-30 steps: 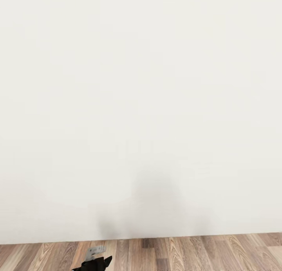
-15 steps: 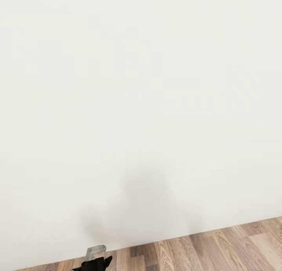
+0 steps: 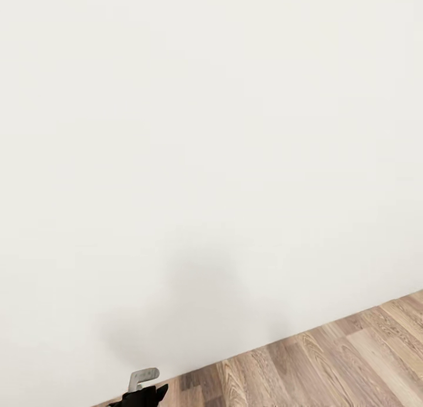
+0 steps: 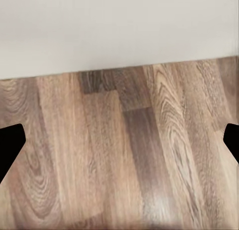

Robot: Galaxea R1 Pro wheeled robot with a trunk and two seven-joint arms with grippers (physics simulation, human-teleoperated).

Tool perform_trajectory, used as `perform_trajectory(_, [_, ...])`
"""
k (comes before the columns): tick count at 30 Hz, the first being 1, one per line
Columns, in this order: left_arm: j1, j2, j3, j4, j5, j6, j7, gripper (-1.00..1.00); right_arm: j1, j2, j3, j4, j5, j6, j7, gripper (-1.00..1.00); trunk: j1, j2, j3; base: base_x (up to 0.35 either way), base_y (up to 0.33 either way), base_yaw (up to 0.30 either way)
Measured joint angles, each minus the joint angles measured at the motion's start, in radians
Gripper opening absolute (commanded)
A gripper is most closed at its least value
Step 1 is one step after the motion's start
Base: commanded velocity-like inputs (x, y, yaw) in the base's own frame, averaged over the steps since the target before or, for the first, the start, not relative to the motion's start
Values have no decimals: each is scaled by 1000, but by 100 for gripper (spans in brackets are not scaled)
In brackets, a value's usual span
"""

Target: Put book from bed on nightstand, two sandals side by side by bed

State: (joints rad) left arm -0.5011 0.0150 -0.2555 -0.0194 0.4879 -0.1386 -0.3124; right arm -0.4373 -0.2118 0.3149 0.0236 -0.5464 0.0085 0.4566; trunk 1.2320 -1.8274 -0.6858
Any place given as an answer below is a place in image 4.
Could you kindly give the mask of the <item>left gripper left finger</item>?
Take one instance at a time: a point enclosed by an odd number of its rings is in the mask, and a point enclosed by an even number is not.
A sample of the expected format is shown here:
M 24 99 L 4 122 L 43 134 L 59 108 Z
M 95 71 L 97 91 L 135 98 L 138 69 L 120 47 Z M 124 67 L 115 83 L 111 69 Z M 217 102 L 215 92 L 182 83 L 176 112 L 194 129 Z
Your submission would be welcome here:
M 22 124 L 0 129 L 0 183 L 26 143 Z

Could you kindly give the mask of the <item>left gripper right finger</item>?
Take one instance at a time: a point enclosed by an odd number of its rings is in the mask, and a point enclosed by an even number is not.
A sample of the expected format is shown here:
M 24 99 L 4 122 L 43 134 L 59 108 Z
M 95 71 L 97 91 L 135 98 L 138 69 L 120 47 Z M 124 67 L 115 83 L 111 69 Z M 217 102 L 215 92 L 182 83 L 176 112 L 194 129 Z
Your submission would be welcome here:
M 223 141 L 239 164 L 239 125 L 228 123 Z

